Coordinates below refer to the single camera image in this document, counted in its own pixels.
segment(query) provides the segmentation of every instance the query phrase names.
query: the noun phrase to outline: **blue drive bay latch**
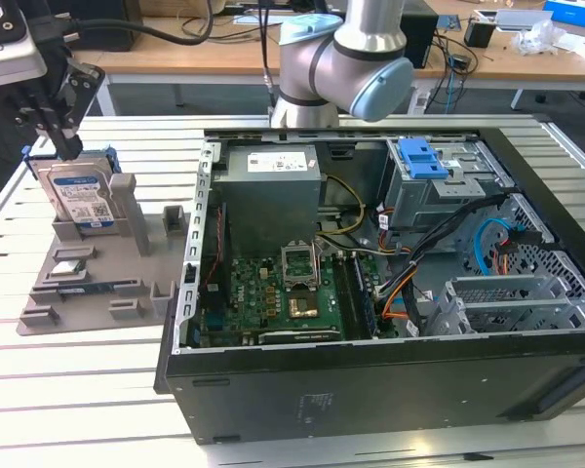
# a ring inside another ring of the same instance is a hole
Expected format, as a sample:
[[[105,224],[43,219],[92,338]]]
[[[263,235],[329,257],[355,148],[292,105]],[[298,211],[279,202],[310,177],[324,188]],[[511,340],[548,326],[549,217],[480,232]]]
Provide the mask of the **blue drive bay latch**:
[[[401,138],[399,152],[409,166],[411,178],[447,178],[449,171],[438,160],[438,152],[424,138]]]

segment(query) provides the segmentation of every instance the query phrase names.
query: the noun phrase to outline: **metal slotted table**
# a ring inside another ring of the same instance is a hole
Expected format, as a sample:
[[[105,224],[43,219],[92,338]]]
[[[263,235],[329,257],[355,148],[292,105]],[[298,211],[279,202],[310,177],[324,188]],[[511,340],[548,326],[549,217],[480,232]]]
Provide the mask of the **metal slotted table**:
[[[205,128],[264,117],[91,118],[81,136],[110,143],[136,174],[145,213],[189,209]],[[344,126],[362,125],[344,120]],[[375,126],[498,127],[585,229],[585,155],[528,116],[393,117]],[[0,195],[0,467],[585,466],[585,400],[552,421],[199,447],[171,396],[152,390],[162,327],[21,337],[16,324],[53,238],[53,209],[22,165]]]

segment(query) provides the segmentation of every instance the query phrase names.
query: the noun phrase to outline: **floor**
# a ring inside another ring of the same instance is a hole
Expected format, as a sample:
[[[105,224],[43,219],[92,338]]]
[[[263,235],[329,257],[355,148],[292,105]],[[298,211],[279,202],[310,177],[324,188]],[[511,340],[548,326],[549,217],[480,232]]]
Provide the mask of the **floor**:
[[[251,115],[263,114],[267,106],[267,94],[261,86],[240,89],[232,85],[190,85],[183,87],[183,107],[176,107],[169,85],[114,85],[120,115]],[[512,110],[509,103],[512,91],[469,90],[452,113],[504,114]],[[536,92],[524,92],[520,112],[546,114],[553,122],[585,151],[585,100],[576,94],[550,92],[544,103],[535,102]],[[443,93],[439,99],[444,100]],[[404,102],[398,113],[405,113]],[[433,104],[429,113],[444,113],[445,107]],[[92,115],[99,115],[94,104]],[[34,141],[34,133],[16,129],[0,118],[0,189],[15,170],[21,159],[21,148]]]

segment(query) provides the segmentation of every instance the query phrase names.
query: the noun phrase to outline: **desk leg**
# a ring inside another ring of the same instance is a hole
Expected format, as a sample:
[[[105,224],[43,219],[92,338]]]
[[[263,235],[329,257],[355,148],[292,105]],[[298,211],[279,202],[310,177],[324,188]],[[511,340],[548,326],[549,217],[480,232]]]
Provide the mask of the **desk leg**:
[[[520,102],[520,96],[523,95],[524,90],[517,90],[516,94],[514,95],[514,100],[511,101],[511,110],[519,110],[520,107],[518,103]]]
[[[97,90],[97,103],[99,104],[101,115],[104,117],[114,117],[117,115],[115,101],[113,100],[113,96],[108,87],[108,78],[104,79],[99,90]]]
[[[414,82],[413,93],[409,100],[408,115],[423,115],[435,85],[427,82]]]
[[[183,107],[184,97],[182,96],[182,86],[172,85],[172,87],[174,88],[175,107]]]

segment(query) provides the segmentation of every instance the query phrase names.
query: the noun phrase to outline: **circuit board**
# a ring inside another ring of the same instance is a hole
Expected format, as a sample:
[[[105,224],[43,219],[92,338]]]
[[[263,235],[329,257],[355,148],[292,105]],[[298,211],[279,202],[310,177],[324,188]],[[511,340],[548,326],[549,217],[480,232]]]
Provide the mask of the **circuit board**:
[[[289,272],[305,274],[307,258],[288,258]],[[202,318],[206,346],[254,344],[257,333],[279,331],[343,331],[331,256],[320,257],[318,288],[287,291],[280,257],[235,258],[232,261],[231,307],[207,311]],[[374,259],[361,256],[368,291],[378,284]]]

